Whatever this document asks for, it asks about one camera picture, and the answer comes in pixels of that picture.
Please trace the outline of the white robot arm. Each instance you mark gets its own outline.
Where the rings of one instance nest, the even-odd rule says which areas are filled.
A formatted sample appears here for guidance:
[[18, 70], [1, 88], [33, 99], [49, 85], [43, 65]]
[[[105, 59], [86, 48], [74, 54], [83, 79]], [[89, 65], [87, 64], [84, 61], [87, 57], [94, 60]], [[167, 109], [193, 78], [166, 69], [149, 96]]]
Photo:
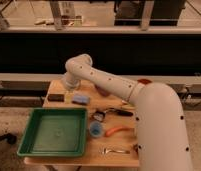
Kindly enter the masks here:
[[65, 69], [66, 89], [77, 88], [85, 79], [135, 106], [138, 171], [193, 171], [183, 107], [174, 89], [95, 69], [87, 54], [68, 59]]

